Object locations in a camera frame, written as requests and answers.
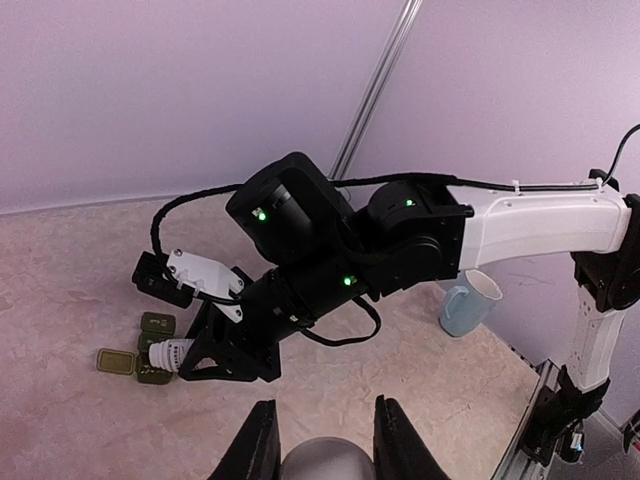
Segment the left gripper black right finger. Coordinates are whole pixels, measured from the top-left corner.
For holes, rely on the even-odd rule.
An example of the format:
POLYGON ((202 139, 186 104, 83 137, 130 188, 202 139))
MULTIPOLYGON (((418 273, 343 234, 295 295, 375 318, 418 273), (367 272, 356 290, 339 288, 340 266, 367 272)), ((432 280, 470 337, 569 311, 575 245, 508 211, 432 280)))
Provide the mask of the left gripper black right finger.
POLYGON ((383 395, 379 395, 375 401, 373 454, 377 479, 450 479, 399 402, 383 395))

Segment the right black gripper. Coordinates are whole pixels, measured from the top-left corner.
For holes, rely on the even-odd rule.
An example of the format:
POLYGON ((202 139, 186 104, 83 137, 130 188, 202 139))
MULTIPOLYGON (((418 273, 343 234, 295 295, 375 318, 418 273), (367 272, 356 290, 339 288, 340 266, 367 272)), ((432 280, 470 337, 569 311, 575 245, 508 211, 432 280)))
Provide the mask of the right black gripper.
POLYGON ((178 370, 184 380, 269 383, 281 377, 279 345, 262 345, 210 301, 200 305, 186 338, 194 342, 178 370))

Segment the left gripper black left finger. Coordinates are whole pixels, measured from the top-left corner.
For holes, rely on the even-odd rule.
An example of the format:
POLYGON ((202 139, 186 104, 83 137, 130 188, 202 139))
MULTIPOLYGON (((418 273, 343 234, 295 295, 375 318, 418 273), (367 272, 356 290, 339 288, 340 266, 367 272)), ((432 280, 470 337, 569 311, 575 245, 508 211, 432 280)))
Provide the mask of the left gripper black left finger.
POLYGON ((212 472, 213 480, 280 478, 280 434, 275 400, 258 401, 212 472))

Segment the white pill bottle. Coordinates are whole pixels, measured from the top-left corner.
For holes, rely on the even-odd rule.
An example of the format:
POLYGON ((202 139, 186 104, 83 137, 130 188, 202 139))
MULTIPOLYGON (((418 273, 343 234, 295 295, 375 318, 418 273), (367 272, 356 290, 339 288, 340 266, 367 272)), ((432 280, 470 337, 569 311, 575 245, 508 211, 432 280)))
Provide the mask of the white pill bottle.
POLYGON ((149 346, 148 357, 152 367, 177 373, 194 343, 194 339, 168 339, 149 346))

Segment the green pill organizer box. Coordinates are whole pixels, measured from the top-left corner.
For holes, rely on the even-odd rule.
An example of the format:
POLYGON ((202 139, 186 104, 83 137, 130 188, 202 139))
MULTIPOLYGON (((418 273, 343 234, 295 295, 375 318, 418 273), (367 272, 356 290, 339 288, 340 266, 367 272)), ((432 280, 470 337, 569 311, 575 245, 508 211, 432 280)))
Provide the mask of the green pill organizer box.
POLYGON ((97 353, 96 369, 99 372, 114 375, 134 375, 137 382, 141 384, 167 385, 174 374, 152 366, 149 353, 152 344, 171 339, 175 331, 176 318, 173 315, 144 312, 140 322, 137 352, 102 348, 97 353))

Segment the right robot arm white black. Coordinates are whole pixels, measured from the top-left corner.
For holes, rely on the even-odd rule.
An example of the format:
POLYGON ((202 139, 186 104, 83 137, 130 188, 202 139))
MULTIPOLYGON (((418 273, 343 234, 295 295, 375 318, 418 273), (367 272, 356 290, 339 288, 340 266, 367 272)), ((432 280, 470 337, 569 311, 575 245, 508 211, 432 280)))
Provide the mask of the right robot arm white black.
POLYGON ((275 161, 245 183, 227 185, 227 213, 272 267, 260 279, 176 249, 152 248, 133 275, 167 303, 201 307, 185 339, 154 343, 150 364, 186 380, 273 381, 279 344, 306 337, 347 302, 368 313, 382 297, 451 280, 497 261, 569 253, 580 320, 557 386, 543 388, 519 449, 540 465, 577 461, 583 421, 601 405, 626 311, 639 299, 639 198, 611 172, 572 184, 509 185, 431 173, 371 177, 368 203, 354 210, 342 182, 303 153, 275 161))

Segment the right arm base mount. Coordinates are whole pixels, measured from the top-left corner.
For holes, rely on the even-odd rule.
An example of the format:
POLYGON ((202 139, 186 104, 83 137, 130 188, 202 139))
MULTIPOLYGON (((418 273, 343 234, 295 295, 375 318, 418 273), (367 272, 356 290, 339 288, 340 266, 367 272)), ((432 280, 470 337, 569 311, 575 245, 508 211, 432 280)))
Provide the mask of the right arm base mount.
POLYGON ((565 462, 576 463, 584 451, 587 405, 588 396, 580 391, 544 387, 525 432, 524 452, 545 467, 555 454, 565 462))

